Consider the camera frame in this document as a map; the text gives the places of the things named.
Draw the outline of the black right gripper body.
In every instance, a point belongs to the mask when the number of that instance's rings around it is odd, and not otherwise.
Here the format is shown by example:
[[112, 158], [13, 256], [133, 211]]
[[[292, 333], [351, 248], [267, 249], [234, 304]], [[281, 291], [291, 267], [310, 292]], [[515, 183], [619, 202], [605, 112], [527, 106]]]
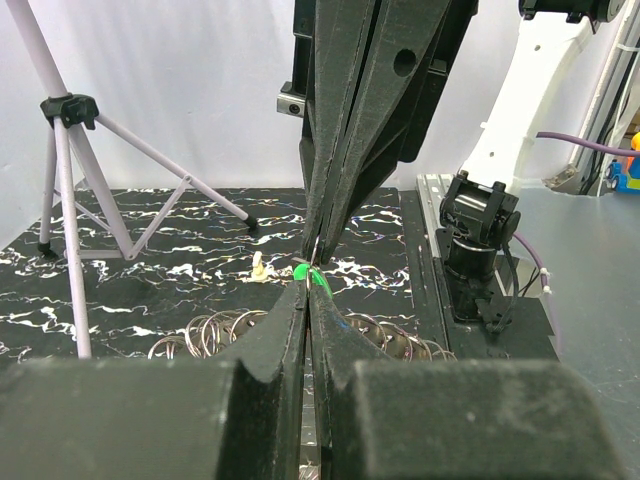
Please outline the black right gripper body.
[[[317, 2], [298, 1], [295, 4], [293, 32], [296, 40], [292, 78], [283, 85], [277, 97], [278, 112], [298, 116], [302, 118], [303, 122], [306, 112], [306, 91], [315, 25], [315, 4]], [[408, 153], [413, 155], [413, 161], [416, 159], [424, 142], [451, 67], [473, 16], [472, 2], [447, 2], [450, 4], [450, 14], [435, 52], [438, 60], [429, 69], [430, 90], [427, 95], [420, 98], [420, 102], [416, 107], [418, 114], [417, 128], [405, 145]]]

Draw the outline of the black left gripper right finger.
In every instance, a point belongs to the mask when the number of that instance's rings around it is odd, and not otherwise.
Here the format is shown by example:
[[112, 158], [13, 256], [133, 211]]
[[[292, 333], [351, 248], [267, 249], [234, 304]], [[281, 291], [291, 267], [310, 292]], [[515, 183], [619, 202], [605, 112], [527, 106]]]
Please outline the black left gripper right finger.
[[609, 479], [588, 388], [547, 360], [404, 362], [308, 294], [325, 479]]

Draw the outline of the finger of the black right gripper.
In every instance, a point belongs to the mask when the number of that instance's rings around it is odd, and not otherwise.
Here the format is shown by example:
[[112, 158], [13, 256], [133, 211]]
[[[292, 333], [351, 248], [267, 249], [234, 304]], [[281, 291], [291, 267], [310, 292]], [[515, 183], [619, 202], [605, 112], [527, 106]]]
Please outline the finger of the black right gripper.
[[380, 186], [365, 170], [344, 173], [346, 135], [378, 1], [318, 1], [306, 112], [299, 143], [307, 212], [304, 255], [331, 255], [349, 219]]
[[417, 124], [416, 107], [427, 95], [429, 69], [450, 14], [447, 1], [378, 1], [366, 62], [339, 148], [343, 172], [365, 170], [380, 181], [398, 163], [413, 161], [406, 143]]

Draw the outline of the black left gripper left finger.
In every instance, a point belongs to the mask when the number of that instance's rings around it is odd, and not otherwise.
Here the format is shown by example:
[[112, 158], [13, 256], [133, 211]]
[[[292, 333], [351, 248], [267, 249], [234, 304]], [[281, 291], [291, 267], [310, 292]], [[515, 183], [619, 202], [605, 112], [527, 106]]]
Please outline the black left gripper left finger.
[[303, 368], [156, 373], [143, 359], [31, 360], [1, 378], [5, 479], [294, 479]]

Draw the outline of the key with green tag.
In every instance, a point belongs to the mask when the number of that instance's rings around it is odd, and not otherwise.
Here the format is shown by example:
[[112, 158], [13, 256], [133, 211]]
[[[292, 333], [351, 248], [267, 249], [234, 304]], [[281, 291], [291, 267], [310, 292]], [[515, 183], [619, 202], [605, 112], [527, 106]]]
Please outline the key with green tag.
[[333, 297], [328, 280], [320, 268], [298, 257], [294, 257], [293, 261], [295, 263], [293, 266], [293, 280], [303, 283], [306, 299], [310, 298], [311, 289], [314, 285], [322, 287], [329, 298]]

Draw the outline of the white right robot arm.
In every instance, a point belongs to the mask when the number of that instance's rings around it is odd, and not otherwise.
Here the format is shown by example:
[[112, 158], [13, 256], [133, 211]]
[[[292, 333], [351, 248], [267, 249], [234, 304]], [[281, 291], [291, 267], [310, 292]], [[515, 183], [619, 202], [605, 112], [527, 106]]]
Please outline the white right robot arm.
[[[301, 251], [328, 262], [347, 222], [425, 140], [474, 1], [298, 1], [282, 113], [303, 121], [307, 213]], [[514, 315], [489, 309], [482, 256], [507, 252], [520, 215], [521, 172], [544, 110], [569, 65], [619, 1], [522, 1], [512, 63], [484, 131], [440, 207], [455, 243], [445, 262], [462, 294], [456, 312], [501, 333]]]

